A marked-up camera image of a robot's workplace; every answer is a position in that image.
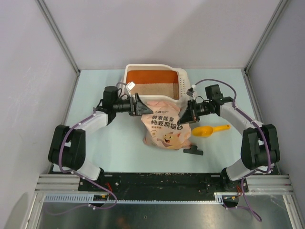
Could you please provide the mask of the yellow plastic scoop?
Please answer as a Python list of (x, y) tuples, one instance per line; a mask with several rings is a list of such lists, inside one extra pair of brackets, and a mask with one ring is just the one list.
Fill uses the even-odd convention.
[(192, 135), (195, 137), (210, 137), (214, 132), (229, 130), (230, 125), (220, 126), (199, 126), (192, 130)]

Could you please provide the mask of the pink cat litter bag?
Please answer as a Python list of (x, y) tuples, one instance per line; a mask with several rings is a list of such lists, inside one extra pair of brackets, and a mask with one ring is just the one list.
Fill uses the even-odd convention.
[(171, 150), (190, 148), (191, 128), (189, 124), (177, 124), (180, 112), (178, 106), (164, 101), (149, 101), (147, 106), (153, 113), (141, 117), (147, 128), (144, 144)]

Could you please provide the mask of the black bag clip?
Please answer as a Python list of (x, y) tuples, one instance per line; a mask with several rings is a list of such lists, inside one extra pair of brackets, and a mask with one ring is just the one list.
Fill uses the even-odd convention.
[(190, 148), (185, 148), (183, 152), (187, 154), (203, 156), (203, 151), (199, 150), (196, 145), (191, 145)]

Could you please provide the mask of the white orange litter box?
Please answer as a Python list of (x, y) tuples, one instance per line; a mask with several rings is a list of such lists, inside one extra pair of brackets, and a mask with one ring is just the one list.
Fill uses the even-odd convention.
[(128, 64), (117, 87), (129, 95), (125, 86), (134, 82), (132, 94), (138, 93), (143, 102), (167, 101), (183, 108), (187, 104), (187, 89), (191, 87), (186, 70), (165, 64)]

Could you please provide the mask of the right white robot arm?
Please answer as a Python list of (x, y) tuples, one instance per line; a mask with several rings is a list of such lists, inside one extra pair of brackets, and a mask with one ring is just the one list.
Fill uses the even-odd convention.
[(255, 172), (269, 173), (271, 165), (280, 160), (276, 127), (250, 117), (236, 105), (235, 97), (223, 96), (217, 84), (206, 87), (207, 99), (198, 103), (194, 99), (195, 87), (193, 85), (187, 91), (191, 99), (179, 113), (177, 124), (196, 123), (201, 116), (216, 114), (228, 121), (242, 136), (240, 159), (223, 169), (220, 187), (224, 191), (232, 191), (237, 186), (237, 180)]

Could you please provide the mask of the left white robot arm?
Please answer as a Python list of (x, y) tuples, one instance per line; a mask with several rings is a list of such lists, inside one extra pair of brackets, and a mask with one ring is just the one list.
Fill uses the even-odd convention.
[(72, 127), (58, 125), (55, 128), (48, 161), (59, 166), (63, 173), (73, 173), (89, 179), (89, 186), (99, 191), (105, 186), (103, 170), (86, 158), (86, 137), (109, 125), (117, 113), (127, 112), (130, 116), (153, 114), (136, 93), (126, 99), (119, 97), (119, 88), (107, 86), (103, 98), (93, 113)]

